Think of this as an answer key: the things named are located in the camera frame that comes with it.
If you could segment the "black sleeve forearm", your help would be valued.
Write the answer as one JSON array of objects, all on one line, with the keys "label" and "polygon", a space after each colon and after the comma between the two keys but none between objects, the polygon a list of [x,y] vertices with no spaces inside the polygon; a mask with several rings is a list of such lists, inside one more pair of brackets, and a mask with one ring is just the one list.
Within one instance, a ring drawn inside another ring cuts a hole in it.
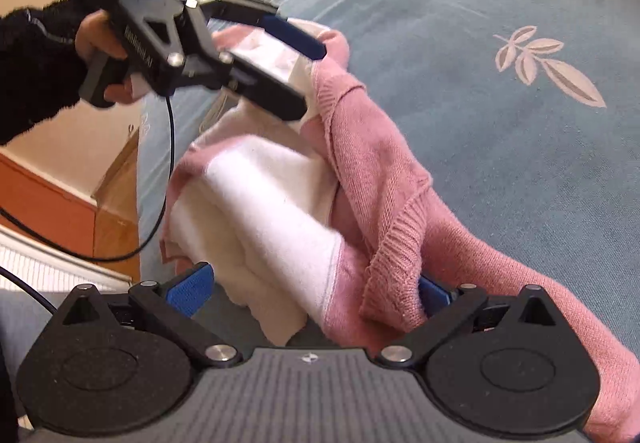
[{"label": "black sleeve forearm", "polygon": [[83,19],[69,0],[1,17],[2,145],[79,102],[87,66],[75,36]]}]

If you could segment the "person's left hand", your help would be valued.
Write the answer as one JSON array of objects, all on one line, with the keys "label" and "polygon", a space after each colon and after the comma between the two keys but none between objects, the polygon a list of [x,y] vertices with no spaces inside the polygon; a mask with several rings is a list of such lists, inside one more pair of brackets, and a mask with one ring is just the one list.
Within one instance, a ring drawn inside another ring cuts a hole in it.
[{"label": "person's left hand", "polygon": [[104,10],[81,21],[75,36],[75,50],[88,67],[79,95],[93,107],[131,105],[151,92],[140,73],[127,73],[127,53]]}]

